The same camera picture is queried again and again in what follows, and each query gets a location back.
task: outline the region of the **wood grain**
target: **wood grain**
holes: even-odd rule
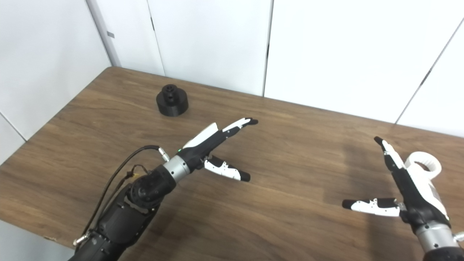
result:
[[[174,118],[155,104],[170,83],[186,90],[190,103]],[[399,195],[376,135],[404,158],[422,150],[441,161],[434,183],[454,231],[464,229],[463,139],[116,67],[0,167],[0,218],[71,247],[132,151],[156,144],[173,155],[210,123],[221,128],[242,117],[259,124],[214,154],[251,173],[251,182],[194,172],[123,260],[421,260],[400,219],[341,207],[344,198]],[[162,162],[144,152],[134,163]]]

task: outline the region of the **cable connector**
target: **cable connector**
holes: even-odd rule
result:
[[[171,158],[169,157],[169,155],[163,150],[162,147],[160,147],[160,148],[158,149],[158,151],[160,152],[161,157],[163,157],[163,160],[164,160],[165,162],[168,162],[168,161],[171,160]]]
[[[90,234],[89,232],[85,233],[84,235],[82,235],[81,237],[75,239],[73,242],[72,242],[72,245],[73,246],[77,246],[78,244],[84,242],[85,240],[89,239],[90,237]]]

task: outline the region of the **metal connector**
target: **metal connector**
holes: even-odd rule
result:
[[[80,244],[80,243],[84,242],[85,240],[89,239],[89,237],[90,237],[90,234],[87,232],[87,233],[85,233],[85,235],[79,237],[78,239],[75,239],[72,242],[72,245],[77,246],[77,244]]]
[[[406,205],[403,202],[396,202],[401,211],[407,211]]]
[[[169,157],[169,155],[163,150],[162,147],[160,147],[160,148],[158,149],[158,151],[160,152],[161,157],[163,157],[163,160],[164,160],[165,162],[168,162],[168,161],[171,160],[171,158]]]

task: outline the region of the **black cylindrical object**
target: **black cylindrical object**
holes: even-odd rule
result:
[[[168,84],[156,96],[156,103],[162,115],[176,117],[188,109],[187,94],[174,84]]]
[[[424,255],[423,261],[463,261],[464,250],[460,247],[437,248]]]

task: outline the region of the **black fingertip pad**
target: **black fingertip pad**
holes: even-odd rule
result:
[[[245,119],[250,119],[250,121],[247,123],[247,125],[255,125],[258,124],[258,120],[255,120],[253,118],[245,118]]]
[[[213,164],[215,167],[220,168],[224,161],[214,155],[211,155],[211,158],[208,159],[209,163]]]
[[[398,205],[396,204],[396,198],[394,197],[378,198],[377,206],[381,209],[389,209],[389,208],[398,207]]]
[[[342,202],[342,207],[344,209],[351,209],[351,206],[356,202],[357,202],[357,200],[344,199],[343,202]]]
[[[240,180],[241,181],[245,181],[245,182],[249,182],[251,180],[251,175],[246,173],[246,172],[243,172],[241,170],[238,171],[239,174],[240,174]]]
[[[377,142],[378,145],[383,146],[382,144],[383,139],[381,137],[375,136],[374,141]]]

